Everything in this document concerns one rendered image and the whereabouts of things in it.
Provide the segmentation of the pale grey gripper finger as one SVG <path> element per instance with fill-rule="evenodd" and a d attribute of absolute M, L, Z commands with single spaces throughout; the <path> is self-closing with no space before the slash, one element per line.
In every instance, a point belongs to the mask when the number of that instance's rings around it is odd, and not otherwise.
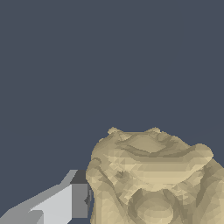
<path fill-rule="evenodd" d="M 70 170 L 60 184 L 9 209 L 0 224 L 68 224 L 87 218 L 91 187 L 85 170 Z"/>

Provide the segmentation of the tan lumpy sculpted figure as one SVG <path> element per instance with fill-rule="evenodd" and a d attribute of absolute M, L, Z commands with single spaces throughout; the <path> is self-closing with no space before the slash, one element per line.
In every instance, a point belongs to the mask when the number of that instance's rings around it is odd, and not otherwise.
<path fill-rule="evenodd" d="M 190 146 L 158 128 L 111 128 L 86 178 L 91 224 L 224 224 L 224 167 L 203 143 Z"/>

